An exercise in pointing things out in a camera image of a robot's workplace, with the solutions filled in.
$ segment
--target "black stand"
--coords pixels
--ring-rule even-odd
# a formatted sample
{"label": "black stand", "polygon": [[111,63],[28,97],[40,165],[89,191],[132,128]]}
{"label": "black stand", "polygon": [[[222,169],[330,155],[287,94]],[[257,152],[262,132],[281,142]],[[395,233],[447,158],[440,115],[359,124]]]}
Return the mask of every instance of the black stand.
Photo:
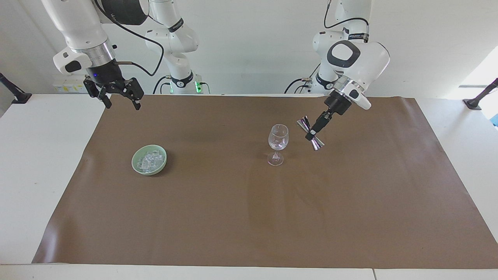
{"label": "black stand", "polygon": [[9,81],[2,73],[0,73],[0,82],[14,94],[15,99],[12,101],[12,104],[26,104],[29,98],[31,97],[31,93],[25,93],[20,88],[18,88],[15,84]]}
{"label": "black stand", "polygon": [[479,107],[479,102],[495,88],[498,88],[498,79],[487,86],[483,90],[483,92],[481,92],[476,98],[464,99],[465,105],[467,105],[467,108],[469,108],[470,110],[481,110],[481,107]]}

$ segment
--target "brown table covering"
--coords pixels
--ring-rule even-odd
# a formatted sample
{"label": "brown table covering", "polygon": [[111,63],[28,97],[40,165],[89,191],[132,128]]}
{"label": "brown table covering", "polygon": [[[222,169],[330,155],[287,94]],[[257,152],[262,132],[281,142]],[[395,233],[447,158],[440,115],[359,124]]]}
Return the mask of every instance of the brown table covering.
{"label": "brown table covering", "polygon": [[[320,133],[323,98],[113,97],[33,263],[497,269],[498,245],[414,99],[372,98]],[[289,127],[283,165],[271,127]],[[168,152],[146,177],[131,157]]]}

